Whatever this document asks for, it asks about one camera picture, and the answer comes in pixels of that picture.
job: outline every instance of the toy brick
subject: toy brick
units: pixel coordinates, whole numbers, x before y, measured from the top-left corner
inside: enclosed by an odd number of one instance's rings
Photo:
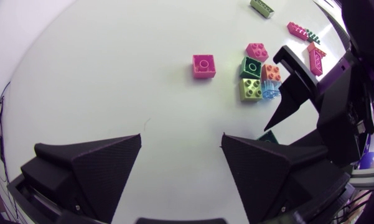
[[[275,65],[264,64],[261,68],[261,80],[281,81],[279,68]]]
[[[250,57],[244,57],[241,64],[241,78],[260,79],[261,62]]]
[[[241,82],[239,82],[239,92],[241,101],[257,102],[263,99],[260,80],[243,78]]]
[[[309,36],[309,38],[307,38],[307,41],[308,42],[316,42],[317,44],[320,44],[320,40],[319,40],[319,37],[317,35],[315,35],[315,33],[313,33],[312,31],[310,31],[309,29],[306,29],[306,32]]]
[[[275,97],[280,96],[281,92],[279,92],[279,87],[281,85],[281,81],[262,80],[261,92],[263,93],[263,98],[272,100]]]
[[[272,143],[275,143],[275,144],[279,144],[278,141],[276,140],[275,135],[274,135],[274,133],[272,132],[272,130],[267,131],[264,135],[262,135],[262,136],[261,136],[260,138],[258,138],[257,140],[259,140],[259,141],[265,141],[265,142],[272,142]]]
[[[296,37],[302,39],[302,40],[307,40],[309,38],[306,30],[303,29],[303,27],[290,22],[288,24],[288,30],[292,35],[295,35]]]
[[[316,76],[322,75],[321,55],[317,50],[310,52],[310,70]]]
[[[314,42],[311,42],[311,44],[309,44],[309,46],[307,47],[307,50],[309,52],[313,51],[313,50],[317,50],[318,53],[321,55],[321,58],[325,57],[326,56],[326,53],[323,52],[320,48],[318,48],[318,46],[316,45],[316,43]]]
[[[261,0],[251,0],[250,5],[267,19],[274,14],[274,10]]]
[[[192,71],[194,78],[213,78],[216,74],[213,55],[193,55]]]
[[[260,62],[265,62],[268,58],[267,50],[262,43],[248,44],[246,52],[249,57],[259,60]]]

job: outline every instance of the light pink lego brick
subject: light pink lego brick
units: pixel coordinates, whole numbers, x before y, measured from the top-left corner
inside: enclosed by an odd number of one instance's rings
[[[316,76],[322,75],[321,55],[316,49],[310,52],[310,70]]]
[[[288,30],[292,35],[295,35],[296,37],[302,40],[307,40],[309,38],[309,35],[307,34],[306,30],[293,22],[289,22]]]
[[[313,41],[309,46],[307,47],[307,50],[311,52],[312,50],[317,50],[318,53],[321,55],[321,58],[326,56],[326,53],[323,52],[320,48],[318,48],[318,45]]]
[[[194,78],[213,78],[216,74],[213,55],[193,55],[192,71]]]
[[[268,58],[268,53],[262,43],[248,44],[246,52],[249,57],[259,60],[260,62],[265,62]]]

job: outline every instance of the light blue transparent lego brick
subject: light blue transparent lego brick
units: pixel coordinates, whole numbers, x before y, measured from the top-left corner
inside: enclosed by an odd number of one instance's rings
[[[261,82],[261,91],[263,92],[263,98],[274,99],[281,93],[278,88],[281,86],[281,82],[274,80],[264,80]]]

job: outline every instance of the white table surface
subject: white table surface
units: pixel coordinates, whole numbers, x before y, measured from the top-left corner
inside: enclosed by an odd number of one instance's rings
[[[222,134],[258,138],[280,98],[240,102],[239,65],[251,42],[270,58],[288,45],[309,66],[289,21],[317,32],[328,72],[344,48],[308,0],[267,0],[264,19],[248,0],[77,1],[36,40],[6,92],[10,179],[34,144],[71,144],[141,133],[142,148],[113,223],[138,217],[225,218],[248,223],[221,145]],[[192,78],[192,55],[213,54],[217,74]],[[281,66],[282,80],[289,75]],[[316,128],[306,102],[273,131],[289,144]]]

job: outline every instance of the lime green lego brick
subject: lime green lego brick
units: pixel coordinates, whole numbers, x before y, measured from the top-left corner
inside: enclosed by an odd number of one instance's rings
[[[250,5],[267,19],[274,14],[274,10],[261,0],[251,0]]]
[[[309,38],[307,39],[308,42],[313,42],[315,41],[317,44],[320,44],[320,40],[319,40],[319,37],[313,33],[312,31],[310,31],[309,29],[306,29],[306,32],[309,36]]]
[[[242,60],[240,75],[241,78],[260,79],[261,62],[251,57]]]
[[[260,101],[263,99],[260,80],[243,78],[239,82],[241,101]]]
[[[257,140],[279,144],[278,141],[276,140],[275,135],[272,132],[272,130],[269,130],[267,133],[265,133],[263,136],[261,136]]]

